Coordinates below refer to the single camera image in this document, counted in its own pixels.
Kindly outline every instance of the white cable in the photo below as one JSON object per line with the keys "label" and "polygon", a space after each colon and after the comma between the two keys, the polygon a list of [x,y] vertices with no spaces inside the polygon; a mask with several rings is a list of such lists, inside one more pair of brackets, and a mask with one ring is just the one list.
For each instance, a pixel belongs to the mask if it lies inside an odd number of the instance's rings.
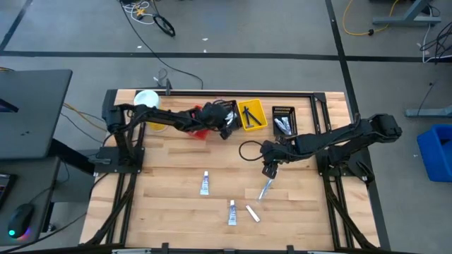
{"label": "white cable", "polygon": [[[140,4],[127,4],[127,5],[125,5],[125,6],[122,6],[122,8],[124,8],[124,11],[126,11],[127,13],[130,13],[130,17],[131,17],[134,21],[136,21],[136,22],[138,22],[138,23],[141,23],[141,24],[144,24],[144,25],[153,25],[153,24],[154,24],[154,21],[151,22],[151,23],[147,23],[147,22],[143,22],[143,21],[141,21],[141,20],[139,20],[139,19],[137,19],[137,18],[135,18],[135,17],[133,16],[134,13],[137,13],[137,12],[138,12],[138,9],[139,9],[139,8],[147,9],[149,6],[150,6],[150,4],[149,4],[147,1],[144,1],[144,2],[141,2]],[[151,17],[153,17],[152,14],[147,14],[147,13],[143,13],[143,14],[141,14],[141,15],[142,15],[142,16],[151,16]]]}
{"label": "white cable", "polygon": [[[432,10],[432,8],[430,6],[429,6],[429,9],[430,9],[430,17],[432,17],[433,16],[433,10]],[[425,42],[427,41],[427,35],[429,34],[431,27],[432,27],[432,24],[429,23],[429,28],[427,29],[427,32],[425,33],[425,36],[424,36],[424,44],[422,45],[423,47],[425,47]],[[451,58],[451,57],[452,57],[452,55],[450,55],[450,56],[440,56],[440,57],[435,56],[435,57],[430,57],[429,59],[425,60],[425,50],[422,50],[422,63],[424,63],[424,64],[428,63],[432,59],[447,59],[447,58]]]}

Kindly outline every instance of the black metal frame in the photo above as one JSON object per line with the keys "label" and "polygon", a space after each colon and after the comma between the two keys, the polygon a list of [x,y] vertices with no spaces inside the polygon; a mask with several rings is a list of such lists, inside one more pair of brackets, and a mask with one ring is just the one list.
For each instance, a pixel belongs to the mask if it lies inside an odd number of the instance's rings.
{"label": "black metal frame", "polygon": [[[165,96],[167,95],[167,91],[166,90],[156,90],[156,93],[158,93],[160,96]],[[108,90],[107,91],[107,96],[106,98],[109,98],[108,101],[110,103],[114,102],[114,98],[117,95],[117,90]],[[319,121],[319,114],[318,114],[318,109],[317,109],[317,102],[320,102],[321,105],[321,111],[323,114],[323,120],[325,123],[325,129],[326,131],[331,131],[331,122],[329,119],[329,113],[328,113],[328,107],[326,105],[326,96],[324,92],[259,92],[259,91],[255,91],[255,92],[249,92],[249,91],[209,91],[209,90],[197,90],[197,91],[192,91],[192,90],[173,90],[171,91],[171,96],[228,96],[228,97],[297,97],[297,98],[305,98],[305,99],[309,99],[310,104],[311,104],[311,111],[312,111],[312,116],[313,116],[313,124],[314,124],[314,129],[315,129],[315,133],[316,134],[320,134],[321,133],[321,127],[320,127],[320,121]],[[136,177],[137,174],[132,174],[131,175],[131,180],[133,181],[133,187],[136,181]],[[346,205],[346,201],[345,201],[345,194],[344,194],[344,190],[343,190],[343,184],[341,181],[341,176],[335,176],[335,182],[336,182],[336,188],[337,188],[337,192],[338,192],[338,198],[339,198],[339,202],[340,204],[343,206],[343,208],[345,209],[345,211],[347,211],[347,205]],[[118,179],[118,186],[116,189],[116,193],[115,193],[115,198],[114,198],[114,206],[118,203],[120,196],[121,196],[121,192],[122,192],[122,186],[124,185],[124,174],[120,174],[119,175],[119,179]],[[336,221],[336,216],[335,216],[335,208],[334,206],[332,206],[332,204],[328,201],[328,198],[326,199],[327,201],[327,206],[328,206],[328,216],[330,219],[330,225],[331,225],[331,235],[333,238],[333,245],[335,250],[337,249],[341,249],[340,246],[340,239],[339,239],[339,233],[338,233],[338,223]],[[130,211],[131,211],[131,203],[132,203],[132,199],[129,200],[129,202],[127,203],[126,206],[126,212],[124,214],[124,219],[123,219],[123,224],[121,226],[121,236],[120,236],[120,243],[124,244],[126,243],[126,237],[127,237],[127,231],[128,231],[128,225],[129,225],[129,220],[130,220]],[[114,227],[115,227],[115,223],[113,223],[113,226],[111,229],[109,229],[109,233],[107,235],[107,242],[106,243],[111,243],[112,239],[113,239],[113,231],[114,231]],[[352,234],[350,232],[350,229],[347,227],[347,225],[344,222],[344,229],[345,229],[345,238],[346,238],[346,242],[347,242],[347,247],[348,248],[354,248],[354,244],[353,244],[353,237]],[[282,251],[267,251],[267,250],[235,250],[235,253],[288,253],[288,250],[282,250]],[[193,249],[172,249],[172,252],[180,252],[180,253],[190,253],[190,252],[197,252],[197,253],[202,253],[202,252],[215,252],[214,250],[211,249],[198,249],[198,250],[193,250]],[[305,253],[305,251],[295,251],[293,253]]]}

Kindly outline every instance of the yellow basket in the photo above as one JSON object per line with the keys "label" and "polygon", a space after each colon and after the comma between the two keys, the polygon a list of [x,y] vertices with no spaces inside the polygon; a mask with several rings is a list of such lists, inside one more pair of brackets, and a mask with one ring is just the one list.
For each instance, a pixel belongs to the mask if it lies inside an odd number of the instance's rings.
{"label": "yellow basket", "polygon": [[[243,129],[245,131],[255,131],[260,130],[267,126],[267,119],[266,114],[263,112],[262,103],[260,99],[250,99],[248,101],[239,102],[239,111],[240,111],[240,119],[242,120]],[[249,123],[252,124],[254,127],[247,128],[246,127],[246,116],[243,114],[245,111],[245,106],[249,109],[249,112],[256,117],[262,125],[258,125],[251,117],[249,117]]]}

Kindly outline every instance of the red object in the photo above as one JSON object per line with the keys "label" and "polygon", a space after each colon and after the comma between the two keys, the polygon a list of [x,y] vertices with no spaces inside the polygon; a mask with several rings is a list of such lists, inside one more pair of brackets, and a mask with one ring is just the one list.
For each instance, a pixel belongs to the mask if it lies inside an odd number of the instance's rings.
{"label": "red object", "polygon": [[[199,106],[199,105],[196,105],[195,108],[202,109],[202,107]],[[189,134],[190,136],[195,137],[195,138],[197,138],[199,140],[206,140],[207,135],[209,134],[209,132],[210,132],[209,130],[190,131],[190,132],[187,132],[187,134]]]}

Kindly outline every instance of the yellow cable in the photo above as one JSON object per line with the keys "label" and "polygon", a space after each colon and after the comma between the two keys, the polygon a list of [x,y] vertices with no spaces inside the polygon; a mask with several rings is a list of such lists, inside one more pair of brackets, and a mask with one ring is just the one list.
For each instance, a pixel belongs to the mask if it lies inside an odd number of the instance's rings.
{"label": "yellow cable", "polygon": [[[350,1],[348,2],[347,8],[345,8],[344,15],[342,16],[342,27],[344,28],[344,31],[345,31],[348,35],[354,35],[354,36],[369,35],[369,32],[359,32],[359,33],[356,33],[356,32],[349,32],[349,31],[347,30],[347,28],[345,27],[345,17],[347,16],[348,9],[349,9],[350,6],[352,5],[352,2],[353,2],[353,0],[350,0]],[[396,4],[397,4],[398,2],[399,2],[399,0],[395,0],[395,1],[394,1],[393,6],[391,7],[391,11],[389,12],[389,16],[390,16],[390,17],[393,15],[394,7],[396,7]],[[389,24],[386,24],[386,26],[385,26],[384,28],[380,28],[380,29],[374,30],[374,33],[375,33],[375,32],[381,32],[381,31],[385,30],[386,28],[388,28],[388,26],[389,26]]]}
{"label": "yellow cable", "polygon": [[70,104],[67,104],[67,103],[64,103],[64,105],[65,105],[66,107],[68,107],[70,110],[76,112],[81,118],[83,118],[85,121],[87,121],[90,125],[92,125],[92,126],[98,128],[98,129],[100,129],[100,130],[107,131],[106,129],[104,129],[104,128],[98,126],[98,125],[96,125],[95,123],[93,123],[92,121],[90,121],[89,119],[87,119],[87,118],[86,118],[82,113],[80,113],[79,110],[77,110],[75,107],[72,107]]}

